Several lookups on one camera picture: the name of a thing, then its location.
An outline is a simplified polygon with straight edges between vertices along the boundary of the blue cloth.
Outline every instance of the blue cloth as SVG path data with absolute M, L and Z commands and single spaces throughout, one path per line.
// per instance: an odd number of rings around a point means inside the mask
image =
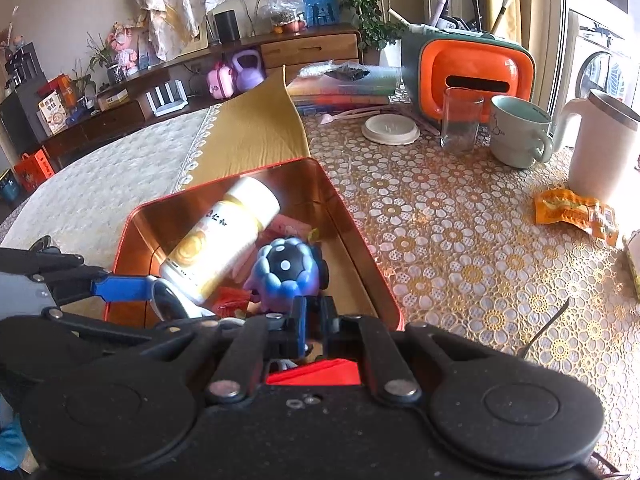
M 0 467 L 7 471 L 17 469 L 24 460 L 27 448 L 27 440 L 20 427 L 20 418 L 16 416 L 13 422 L 0 430 Z

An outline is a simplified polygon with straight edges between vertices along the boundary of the white mug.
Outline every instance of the white mug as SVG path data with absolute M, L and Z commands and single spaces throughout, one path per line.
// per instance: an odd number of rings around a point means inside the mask
M 640 155 L 640 116 L 600 90 L 569 101 L 558 117 L 554 142 L 562 144 L 569 118 L 579 115 L 580 129 L 569 166 L 574 193 L 610 204 Z
M 507 95 L 491 99 L 489 149 L 494 157 L 514 168 L 548 162 L 555 151 L 549 137 L 551 116 L 535 104 Z

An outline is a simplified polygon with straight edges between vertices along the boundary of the wooden drawer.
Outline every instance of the wooden drawer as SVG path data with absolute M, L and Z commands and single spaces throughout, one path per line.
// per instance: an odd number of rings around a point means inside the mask
M 357 63 L 358 62 L 358 58 L 355 58 L 355 59 L 337 59 L 337 60 L 334 60 L 334 63 L 335 64 L 340 64 L 340 63 L 345 63 L 347 61 L 353 61 L 353 62 Z M 298 75 L 298 72 L 300 72 L 300 69 L 304 68 L 307 65 L 309 65 L 309 63 L 301 63 L 299 65 L 286 65 L 285 68 L 284 68 L 284 81 L 285 81 L 285 84 L 288 85 L 289 83 L 291 83 L 296 78 L 296 76 Z M 279 66 L 277 66 L 276 68 L 268 68 L 266 70 L 266 72 L 267 72 L 267 75 L 270 75 L 271 73 L 276 72 L 278 70 L 282 70 L 282 68 L 279 67 Z
M 87 142 L 87 138 L 82 126 L 83 123 L 76 124 L 76 126 L 72 126 L 71 128 L 63 130 L 60 133 L 49 137 L 49 139 L 44 140 L 42 145 L 47 151 L 49 158 L 57 159 L 66 153 L 84 146 Z
M 309 64 L 329 59 L 358 59 L 358 37 L 333 34 L 266 43 L 260 46 L 264 67 Z
M 137 101 L 132 101 L 113 110 L 102 112 L 88 119 L 82 126 L 89 142 L 109 139 L 141 128 L 145 117 Z

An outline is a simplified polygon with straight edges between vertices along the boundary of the blue and purple toy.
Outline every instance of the blue and purple toy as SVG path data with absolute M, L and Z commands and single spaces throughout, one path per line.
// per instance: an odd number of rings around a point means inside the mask
M 318 247 L 298 238 L 278 238 L 258 251 L 244 283 L 262 312 L 288 314 L 296 296 L 317 296 L 327 288 L 328 268 Z

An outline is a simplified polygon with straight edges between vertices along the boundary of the pink bag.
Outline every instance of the pink bag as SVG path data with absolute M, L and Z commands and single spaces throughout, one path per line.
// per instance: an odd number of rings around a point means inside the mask
M 228 99 L 236 89 L 234 88 L 234 72 L 231 67 L 221 61 L 207 74 L 209 93 L 214 99 Z

